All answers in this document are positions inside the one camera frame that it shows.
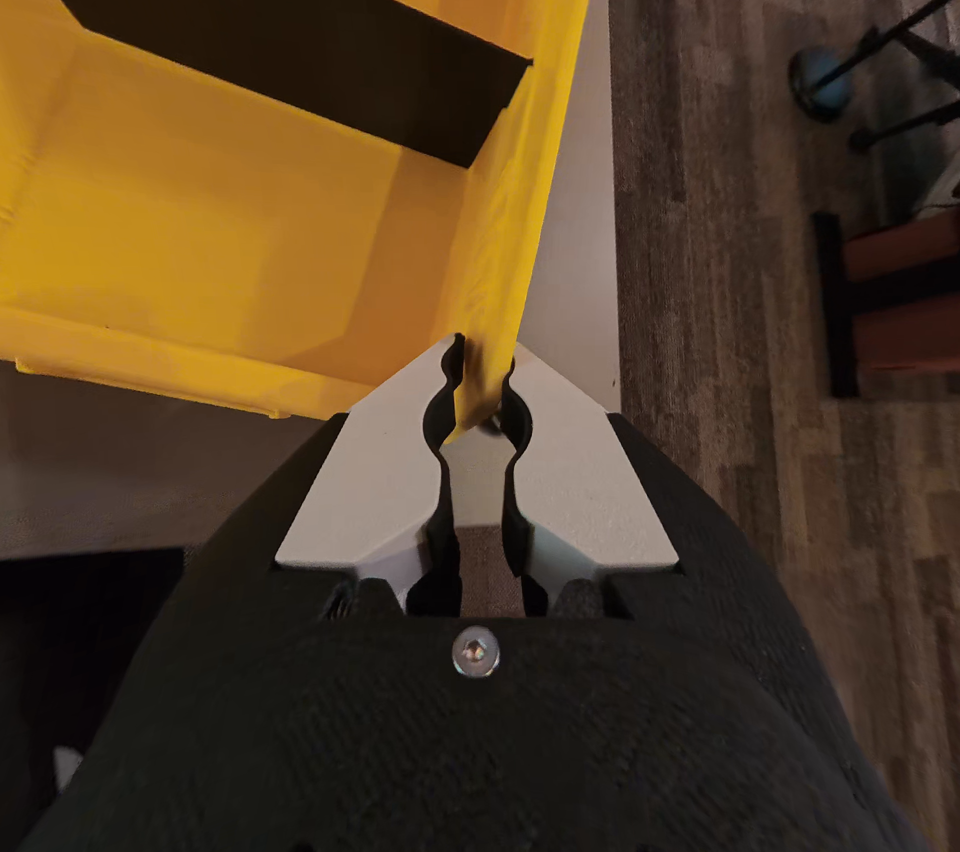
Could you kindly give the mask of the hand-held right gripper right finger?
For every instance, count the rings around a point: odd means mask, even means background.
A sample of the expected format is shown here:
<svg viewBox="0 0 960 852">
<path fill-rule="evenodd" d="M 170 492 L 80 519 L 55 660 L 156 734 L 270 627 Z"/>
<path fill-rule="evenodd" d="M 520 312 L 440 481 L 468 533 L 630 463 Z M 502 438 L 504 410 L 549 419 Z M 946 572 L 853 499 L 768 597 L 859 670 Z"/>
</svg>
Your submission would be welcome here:
<svg viewBox="0 0 960 852">
<path fill-rule="evenodd" d="M 503 380 L 498 424 L 513 449 L 503 552 L 527 614 L 546 615 L 570 582 L 677 567 L 608 411 L 520 344 Z"/>
</svg>

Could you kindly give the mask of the yellow plastic bin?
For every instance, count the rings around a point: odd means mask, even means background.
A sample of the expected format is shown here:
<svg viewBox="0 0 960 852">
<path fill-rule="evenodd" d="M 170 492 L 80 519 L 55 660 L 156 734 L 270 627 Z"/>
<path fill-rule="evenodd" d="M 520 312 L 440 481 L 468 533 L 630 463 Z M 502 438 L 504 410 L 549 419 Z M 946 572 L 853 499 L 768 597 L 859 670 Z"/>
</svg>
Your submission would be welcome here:
<svg viewBox="0 0 960 852">
<path fill-rule="evenodd" d="M 589 0 L 2 0 L 2 359 L 329 418 L 512 363 Z"/>
</svg>

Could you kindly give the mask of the black tripod stand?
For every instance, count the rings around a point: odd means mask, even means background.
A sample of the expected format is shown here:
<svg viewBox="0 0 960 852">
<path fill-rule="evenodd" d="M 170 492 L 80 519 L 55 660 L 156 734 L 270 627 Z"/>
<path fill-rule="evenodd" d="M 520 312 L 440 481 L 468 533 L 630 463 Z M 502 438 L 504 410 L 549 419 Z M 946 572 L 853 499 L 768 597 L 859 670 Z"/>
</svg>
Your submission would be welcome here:
<svg viewBox="0 0 960 852">
<path fill-rule="evenodd" d="M 958 93 L 958 53 L 923 38 L 914 30 L 914 27 L 952 1 L 929 0 L 887 30 L 871 27 L 863 34 L 853 53 L 843 60 L 826 46 L 810 46 L 799 50 L 790 58 L 787 67 L 788 85 L 794 102 L 816 122 L 828 125 L 838 121 L 853 100 L 851 73 L 854 68 L 891 44 L 904 48 L 933 78 L 946 83 Z M 882 141 L 916 128 L 946 126 L 958 119 L 957 98 L 893 126 L 882 129 L 858 127 L 850 134 L 848 144 L 851 151 L 864 153 Z"/>
</svg>

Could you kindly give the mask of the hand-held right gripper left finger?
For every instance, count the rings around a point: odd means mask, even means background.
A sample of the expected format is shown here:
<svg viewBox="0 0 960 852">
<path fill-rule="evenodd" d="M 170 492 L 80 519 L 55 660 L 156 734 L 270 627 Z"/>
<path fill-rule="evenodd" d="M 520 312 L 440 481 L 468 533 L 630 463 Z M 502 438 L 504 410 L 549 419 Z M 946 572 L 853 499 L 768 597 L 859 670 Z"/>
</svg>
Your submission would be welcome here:
<svg viewBox="0 0 960 852">
<path fill-rule="evenodd" d="M 417 616 L 459 616 L 463 583 L 450 468 L 464 335 L 429 347 L 356 403 L 275 558 L 387 582 Z"/>
</svg>

